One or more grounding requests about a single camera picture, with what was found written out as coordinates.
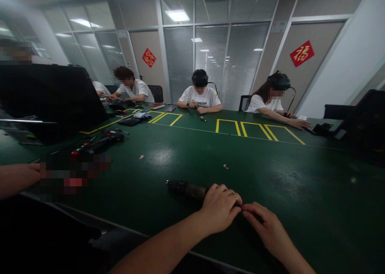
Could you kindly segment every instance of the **chair backrest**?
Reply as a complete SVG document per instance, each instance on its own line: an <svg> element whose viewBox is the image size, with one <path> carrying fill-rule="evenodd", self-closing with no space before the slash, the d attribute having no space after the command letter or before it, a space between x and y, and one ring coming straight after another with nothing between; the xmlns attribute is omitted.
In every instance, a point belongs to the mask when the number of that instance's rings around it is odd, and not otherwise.
<svg viewBox="0 0 385 274"><path fill-rule="evenodd" d="M152 86L148 85L148 88L150 88L150 91L152 95L154 96L154 101L156 103L162 103L164 102L163 100L163 88L162 86Z"/></svg>
<svg viewBox="0 0 385 274"><path fill-rule="evenodd" d="M241 102L239 103L239 109L238 109L239 112L243 112L243 111L247 110L247 108L249 107L249 98L250 97L251 96L249 96L249 95L241 96Z"/></svg>
<svg viewBox="0 0 385 274"><path fill-rule="evenodd" d="M117 90L118 90L118 86L115 86L115 85L109 85L109 86L106 86L107 90L113 94L115 93Z"/></svg>
<svg viewBox="0 0 385 274"><path fill-rule="evenodd" d="M348 105L325 105L324 119L344 120L354 108Z"/></svg>

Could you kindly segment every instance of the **yellow tape rectangle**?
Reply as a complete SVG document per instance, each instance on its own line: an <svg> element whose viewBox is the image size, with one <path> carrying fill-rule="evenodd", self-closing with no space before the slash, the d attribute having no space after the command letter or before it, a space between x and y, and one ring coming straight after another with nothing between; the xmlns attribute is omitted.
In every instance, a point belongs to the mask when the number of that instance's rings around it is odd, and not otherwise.
<svg viewBox="0 0 385 274"><path fill-rule="evenodd" d="M232 121L232 120L222 120L222 119L217 119L217 128L216 128L216 130L215 130L216 133L219 133L219 121L234 122L234 123L235 123L235 127L237 128L238 136L242 136L242 135L241 135L241 131L239 130L238 122L237 122L237 121Z"/></svg>
<svg viewBox="0 0 385 274"><path fill-rule="evenodd" d="M264 126L265 126L266 129L269 131L269 133L270 133L270 135L273 137L273 139L276 140L277 142L279 142L278 139L277 139L277 137L274 136L274 134L273 134L272 131L269 129L269 127L284 128L284 129L286 129L286 131L289 132L294 138L296 138L301 144L306 145L300 138L298 138L297 136L295 136L295 135L293 134L293 132L291 132L291 131L290 131L287 127L285 127L285 126L275 126L275 125L264 125Z"/></svg>
<svg viewBox="0 0 385 274"><path fill-rule="evenodd" d="M262 127L261 124L256 124L256 123L249 123L249 122L241 122L241 127L242 127L242 131L243 131L243 135L245 137L247 137L247 133L246 133L246 130L245 130L245 126L244 124L251 124L251 125L258 125L261 127L262 131L265 133L266 137L272 141L272 138L269 136L269 134L266 132L266 130Z"/></svg>

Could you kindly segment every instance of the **window blind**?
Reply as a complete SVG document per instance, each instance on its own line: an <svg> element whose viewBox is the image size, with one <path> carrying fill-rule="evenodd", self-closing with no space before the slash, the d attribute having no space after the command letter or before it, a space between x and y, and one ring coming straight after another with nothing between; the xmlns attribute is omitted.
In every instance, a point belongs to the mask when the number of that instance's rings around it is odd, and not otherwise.
<svg viewBox="0 0 385 274"><path fill-rule="evenodd" d="M237 111L242 95L248 95L261 58L269 22L232 25L225 75L220 90L222 106Z"/></svg>
<svg viewBox="0 0 385 274"><path fill-rule="evenodd" d="M219 93L222 85L228 31L228 26L195 28L195 69L205 70L209 82L217 85ZM209 84L209 87L215 89L212 84Z"/></svg>
<svg viewBox="0 0 385 274"><path fill-rule="evenodd" d="M165 28L168 75L171 99L176 104L185 89L192 85L193 27Z"/></svg>

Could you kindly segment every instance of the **black cable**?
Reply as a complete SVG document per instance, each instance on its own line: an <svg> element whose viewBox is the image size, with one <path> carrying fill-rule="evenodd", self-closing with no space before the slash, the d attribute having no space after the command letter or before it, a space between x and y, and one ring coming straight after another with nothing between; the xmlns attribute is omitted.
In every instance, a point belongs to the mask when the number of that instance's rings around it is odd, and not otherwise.
<svg viewBox="0 0 385 274"><path fill-rule="evenodd" d="M214 86L215 86L215 90L216 90L216 92L217 92L217 96L218 96L218 98L219 98L219 94L218 94L218 90L217 90L217 85L215 84L215 83L213 83L213 82L208 82L209 84L214 84Z"/></svg>
<svg viewBox="0 0 385 274"><path fill-rule="evenodd" d="M290 88L292 88L292 89L294 90L294 97L293 97L293 99L292 99L292 102L290 103L290 106L289 106L289 108L288 108L288 111L290 110L290 107L292 106L292 103L293 103L293 101L294 101L294 98L296 97L296 94L297 94L297 91L295 90L295 88L293 88L293 87L290 87Z"/></svg>

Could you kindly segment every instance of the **short hair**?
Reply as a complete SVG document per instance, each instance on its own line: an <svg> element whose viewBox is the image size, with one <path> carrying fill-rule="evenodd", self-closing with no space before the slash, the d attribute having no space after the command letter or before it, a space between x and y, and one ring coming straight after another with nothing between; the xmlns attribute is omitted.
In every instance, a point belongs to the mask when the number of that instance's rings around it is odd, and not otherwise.
<svg viewBox="0 0 385 274"><path fill-rule="evenodd" d="M130 79L130 78L134 78L134 80L135 80L134 72L125 66L120 66L120 67L116 68L113 71L113 74L119 80L125 80L125 79Z"/></svg>
<svg viewBox="0 0 385 274"><path fill-rule="evenodd" d="M207 76L207 73L205 70L195 70L193 73L192 73L192 76L193 77L197 77L197 80L200 78L200 77L204 77L204 76Z"/></svg>

